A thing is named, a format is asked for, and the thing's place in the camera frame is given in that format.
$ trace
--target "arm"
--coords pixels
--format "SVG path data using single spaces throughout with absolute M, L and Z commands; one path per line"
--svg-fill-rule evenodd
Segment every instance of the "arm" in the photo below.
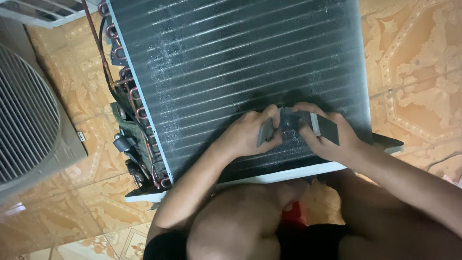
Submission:
M 182 230 L 204 201 L 210 197 L 212 189 L 223 169 L 240 156 L 265 153 L 282 143 L 279 131 L 269 142 L 257 148 L 258 130 L 269 118 L 275 128 L 279 127 L 279 110 L 268 106 L 263 113 L 250 111 L 235 121 L 179 179 L 159 205 L 152 220 L 146 244 L 155 236 L 168 230 Z
M 316 137 L 307 124 L 300 122 L 300 135 L 318 156 L 370 178 L 462 238 L 462 189 L 360 141 L 341 114 L 324 113 L 309 103 L 298 103 L 293 109 L 316 113 L 337 124 L 340 146 Z

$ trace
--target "ceramic tile floor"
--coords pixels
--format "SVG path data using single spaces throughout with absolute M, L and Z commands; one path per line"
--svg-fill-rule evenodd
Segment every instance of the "ceramic tile floor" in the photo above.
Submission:
M 458 181 L 462 155 L 429 165 L 462 151 L 462 1 L 360 7 L 373 131 L 405 142 L 401 160 Z M 89 156 L 0 204 L 0 259 L 141 259 L 154 212 L 123 200 L 134 185 L 111 144 L 113 99 L 87 21 L 27 29 Z M 325 185 L 315 182 L 303 202 L 309 224 L 343 223 Z

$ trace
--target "person's right hand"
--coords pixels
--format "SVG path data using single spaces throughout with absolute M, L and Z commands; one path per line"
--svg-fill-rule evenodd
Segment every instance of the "person's right hand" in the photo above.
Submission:
M 325 113 L 315 104 L 306 102 L 296 103 L 292 111 L 315 113 L 337 124 L 340 145 L 334 144 L 323 136 L 316 136 L 311 127 L 303 119 L 300 119 L 298 122 L 300 135 L 305 139 L 309 148 L 323 159 L 336 161 L 344 165 L 349 162 L 352 156 L 355 156 L 356 151 L 364 144 L 356 136 L 350 124 L 339 113 Z

